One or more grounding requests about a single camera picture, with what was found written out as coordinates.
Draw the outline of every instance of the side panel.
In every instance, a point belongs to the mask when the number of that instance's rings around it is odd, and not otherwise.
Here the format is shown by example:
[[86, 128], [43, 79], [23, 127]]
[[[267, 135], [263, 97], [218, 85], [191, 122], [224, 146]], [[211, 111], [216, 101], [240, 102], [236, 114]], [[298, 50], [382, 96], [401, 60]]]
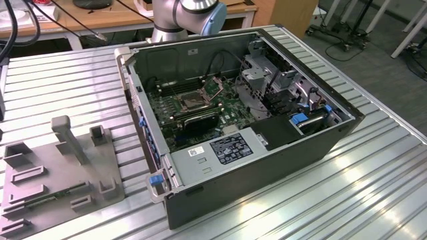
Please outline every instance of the side panel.
[[170, 229], [176, 229], [321, 160], [359, 123], [361, 119], [347, 122], [341, 128], [331, 129], [166, 199]]

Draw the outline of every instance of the green circuit board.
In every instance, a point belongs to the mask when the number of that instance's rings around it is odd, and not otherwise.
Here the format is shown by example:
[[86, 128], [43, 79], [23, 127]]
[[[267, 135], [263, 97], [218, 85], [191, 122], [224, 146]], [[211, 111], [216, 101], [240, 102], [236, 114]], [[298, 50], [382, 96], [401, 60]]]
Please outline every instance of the green circuit board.
[[[203, 88], [180, 94], [170, 96], [160, 96], [158, 92], [147, 94], [171, 152], [220, 137], [227, 126], [235, 125], [240, 130], [255, 122], [255, 117], [236, 95], [235, 84], [230, 79], [223, 79], [220, 91], [218, 80], [208, 78]], [[210, 113], [219, 114], [216, 127], [200, 135], [183, 134], [184, 120]]]

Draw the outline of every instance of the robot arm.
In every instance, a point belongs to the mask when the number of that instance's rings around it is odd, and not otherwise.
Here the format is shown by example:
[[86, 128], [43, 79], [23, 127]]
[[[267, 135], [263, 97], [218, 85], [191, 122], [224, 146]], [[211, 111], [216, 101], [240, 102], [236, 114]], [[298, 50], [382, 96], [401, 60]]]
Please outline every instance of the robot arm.
[[218, 34], [227, 17], [227, 6], [219, 0], [154, 0], [151, 42], [186, 39], [187, 30], [202, 35]]

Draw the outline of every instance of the metal workbench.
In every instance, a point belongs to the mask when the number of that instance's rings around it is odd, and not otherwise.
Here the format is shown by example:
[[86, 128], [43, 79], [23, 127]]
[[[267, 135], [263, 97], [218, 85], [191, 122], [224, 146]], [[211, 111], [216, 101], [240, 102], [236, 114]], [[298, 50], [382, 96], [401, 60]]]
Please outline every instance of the metal workbench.
[[[367, 117], [323, 160], [176, 230], [147, 193], [150, 171], [119, 81], [118, 46], [11, 60], [2, 77], [2, 155], [20, 140], [30, 147], [55, 142], [54, 116], [70, 115], [75, 135], [103, 124], [112, 129], [127, 195], [30, 239], [426, 238], [427, 138], [286, 29], [264, 29]], [[2, 162], [2, 180], [4, 169]]]

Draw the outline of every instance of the white table leg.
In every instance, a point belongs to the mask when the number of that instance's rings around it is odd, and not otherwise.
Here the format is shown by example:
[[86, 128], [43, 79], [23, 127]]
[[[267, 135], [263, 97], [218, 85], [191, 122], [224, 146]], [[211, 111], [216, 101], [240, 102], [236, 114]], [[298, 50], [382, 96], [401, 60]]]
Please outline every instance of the white table leg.
[[82, 46], [82, 42], [80, 42], [80, 38], [76, 37], [72, 33], [67, 32], [66, 33], [70, 45], [71, 45], [71, 49], [75, 50], [83, 50], [83, 46]]
[[327, 12], [326, 18], [325, 18], [325, 25], [327, 26], [330, 24], [330, 21], [333, 19], [334, 13], [337, 11], [337, 7], [339, 6], [342, 0], [334, 0], [331, 9]]
[[351, 3], [350, 3], [350, 6], [347, 8], [347, 11], [345, 13], [345, 16], [342, 17], [342, 19], [339, 20], [342, 23], [346, 23], [347, 22], [347, 19], [350, 17], [350, 14], [353, 13], [354, 11], [354, 8], [357, 6], [357, 3], [359, 2], [359, 0], [351, 0]]
[[398, 46], [398, 48], [395, 49], [394, 53], [391, 54], [391, 57], [395, 59], [399, 54], [402, 53], [403, 49], [407, 47], [407, 45], [410, 44], [413, 38], [415, 37], [415, 35], [419, 33], [422, 27], [425, 26], [427, 22], [427, 13], [425, 14], [425, 16], [422, 17], [422, 19], [419, 20], [418, 24], [415, 25], [413, 31], [409, 33], [409, 35], [406, 36], [403, 42], [401, 43], [401, 45]]
[[247, 12], [246, 16], [243, 18], [243, 23], [242, 23], [242, 28], [247, 29], [250, 27], [252, 27], [252, 22], [254, 22], [254, 16], [255, 16], [255, 12]]
[[413, 17], [411, 22], [407, 24], [406, 28], [403, 29], [403, 32], [407, 33], [410, 31], [411, 27], [414, 26], [415, 22], [419, 20], [423, 12], [426, 11], [426, 8], [427, 8], [427, 2], [423, 4], [423, 6], [421, 7], [418, 13]]
[[377, 24], [379, 23], [379, 20], [381, 20], [383, 14], [385, 14], [385, 12], [386, 12], [386, 9], [387, 9], [389, 4], [390, 4], [391, 1], [393, 1], [393, 0], [386, 0], [385, 3], [382, 4], [379, 11], [378, 11], [378, 13], [377, 13], [377, 15], [375, 15], [375, 17], [374, 17], [370, 25], [367, 26], [366, 32], [367, 32], [369, 34], [373, 32]]

